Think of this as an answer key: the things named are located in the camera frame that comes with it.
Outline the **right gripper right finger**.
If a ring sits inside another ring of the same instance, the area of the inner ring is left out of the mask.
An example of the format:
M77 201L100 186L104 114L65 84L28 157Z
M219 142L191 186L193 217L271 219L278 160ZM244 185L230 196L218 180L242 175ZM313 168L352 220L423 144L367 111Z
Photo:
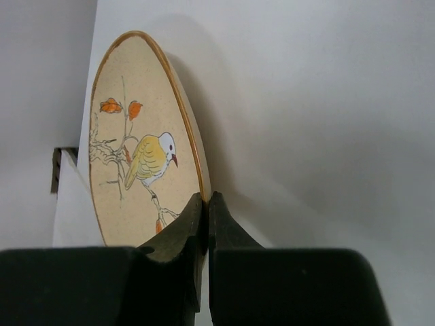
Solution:
M224 195L214 192L209 203L209 309L214 325L236 325L247 316L245 300L254 293L249 254L263 247L232 217Z

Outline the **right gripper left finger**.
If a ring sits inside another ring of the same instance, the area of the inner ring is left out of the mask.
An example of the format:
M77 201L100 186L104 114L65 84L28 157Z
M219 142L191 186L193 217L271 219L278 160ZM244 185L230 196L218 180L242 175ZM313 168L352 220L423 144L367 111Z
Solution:
M187 294L194 312L201 308L201 283L204 264L204 201L192 194L183 211L157 235L139 246L147 249L148 259L165 269L175 267L176 282Z

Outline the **round wooden plate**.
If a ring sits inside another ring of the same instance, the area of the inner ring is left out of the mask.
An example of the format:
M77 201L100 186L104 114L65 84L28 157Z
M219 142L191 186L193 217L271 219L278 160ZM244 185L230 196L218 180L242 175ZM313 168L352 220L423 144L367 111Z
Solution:
M211 198L201 133L181 81L142 31L106 51L90 97L92 203L107 246L139 246L173 223L191 196Z

